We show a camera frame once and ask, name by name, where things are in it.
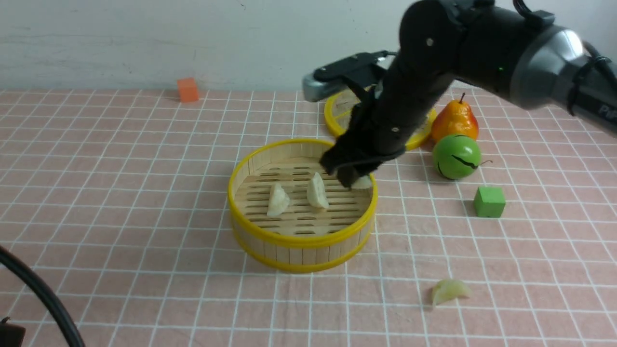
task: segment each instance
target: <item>green ball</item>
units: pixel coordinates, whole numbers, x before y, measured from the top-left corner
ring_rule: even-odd
[[[435,169],[450,180],[459,180],[473,174],[481,160],[478,143],[466,135],[448,135],[433,148]]]

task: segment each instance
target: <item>wooden block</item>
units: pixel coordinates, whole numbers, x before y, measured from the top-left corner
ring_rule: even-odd
[[[473,200],[478,217],[499,218],[505,209],[505,196],[499,187],[481,186]]]
[[[199,100],[199,89],[194,78],[182,78],[178,80],[178,92],[180,102],[194,102]]]

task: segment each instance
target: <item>bamboo steamer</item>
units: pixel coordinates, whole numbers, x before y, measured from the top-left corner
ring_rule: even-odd
[[[375,178],[371,175],[369,189],[344,188],[318,162],[332,145],[317,139],[284,140],[238,164],[228,199],[234,236],[246,253],[270,267],[306,273],[343,264],[363,248],[375,225]],[[315,172],[326,186],[327,211],[307,201],[307,184]],[[291,203],[283,214],[268,217],[270,188],[276,182]]]
[[[350,89],[332,95],[326,100],[324,119],[330,134],[335,138],[343,135],[347,127],[349,127],[351,108],[358,102],[360,101]],[[431,109],[429,114],[426,115],[424,124],[413,133],[412,137],[405,144],[407,151],[420,147],[431,136],[431,127],[435,118],[437,118],[437,111]]]

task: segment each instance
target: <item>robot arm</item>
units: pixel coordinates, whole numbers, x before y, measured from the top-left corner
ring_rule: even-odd
[[[420,0],[405,12],[400,51],[361,53],[303,80],[317,102],[350,88],[360,102],[345,134],[321,158],[345,187],[397,158],[454,80],[523,109],[556,104],[617,133],[617,66],[548,12],[494,0]],[[395,55],[388,69],[377,62]]]

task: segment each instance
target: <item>yellow rim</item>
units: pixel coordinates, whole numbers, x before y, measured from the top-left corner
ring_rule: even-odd
[[[328,100],[326,100],[326,104],[324,106],[324,119],[326,122],[326,126],[335,138],[345,133],[345,129],[338,124],[337,119],[349,115],[349,113],[351,112],[346,111],[337,116],[332,113],[332,110],[334,109],[334,103],[338,100],[338,98],[341,97],[343,92],[344,91],[332,95],[330,98],[328,98]],[[433,121],[435,121],[435,118],[437,118],[437,111],[435,109],[431,109],[424,129],[422,129],[421,132],[414,134],[409,139],[409,141],[407,141],[407,144],[405,144],[405,148],[407,149],[407,151],[411,151],[412,149],[420,147],[429,138],[429,136],[431,136],[431,125],[433,124]]]
[[[270,267],[273,267],[275,269],[278,269],[278,270],[282,270],[282,271],[286,271],[286,272],[291,272],[291,273],[296,273],[296,274],[306,274],[306,273],[309,273],[309,272],[318,272],[318,271],[324,271],[324,270],[332,269],[333,267],[339,266],[339,265],[345,263],[346,261],[348,261],[349,259],[351,259],[368,242],[368,239],[371,237],[371,234],[375,230],[375,226],[373,225],[371,227],[371,232],[368,233],[364,237],[364,240],[362,240],[362,242],[360,242],[360,244],[358,246],[356,246],[354,249],[352,249],[349,253],[345,254],[342,257],[336,258],[333,261],[325,262],[325,263],[322,263],[322,264],[315,264],[315,265],[292,265],[292,264],[285,264],[285,263],[282,263],[282,262],[273,261],[273,260],[268,259],[266,257],[262,257],[259,254],[253,252],[253,250],[250,249],[248,246],[246,246],[246,244],[242,241],[242,239],[238,235],[238,232],[236,231],[235,228],[232,228],[232,230],[233,230],[233,235],[234,235],[236,241],[238,242],[238,244],[240,245],[240,247],[242,247],[242,249],[248,255],[253,257],[255,260],[257,260],[257,261],[259,261],[262,264],[265,264],[267,266],[270,266]]]
[[[332,142],[325,140],[318,140],[314,138],[296,138],[290,140],[283,140],[275,143],[268,144],[260,149],[254,151],[250,155],[246,156],[233,170],[231,174],[231,178],[229,181],[229,185],[227,187],[227,198],[230,203],[230,211],[232,221],[235,221],[240,224],[242,228],[248,231],[251,235],[259,238],[261,240],[265,240],[269,243],[273,243],[278,246],[288,247],[288,248],[318,248],[318,247],[327,247],[334,243],[338,243],[340,241],[346,240],[353,236],[355,233],[361,231],[361,229],[366,225],[366,223],[371,219],[371,216],[375,215],[375,210],[377,207],[377,182],[373,174],[370,175],[371,182],[373,183],[373,197],[371,198],[371,203],[368,205],[368,208],[364,212],[364,214],[356,220],[352,225],[343,228],[341,231],[333,234],[328,234],[325,236],[317,236],[314,238],[297,238],[293,236],[284,236],[278,235],[271,232],[268,232],[255,224],[251,223],[245,216],[240,212],[240,209],[236,205],[236,201],[234,200],[233,195],[233,182],[238,175],[238,172],[242,166],[244,166],[254,155],[271,149],[273,147],[281,146],[289,143],[320,143],[328,146],[333,146]]]

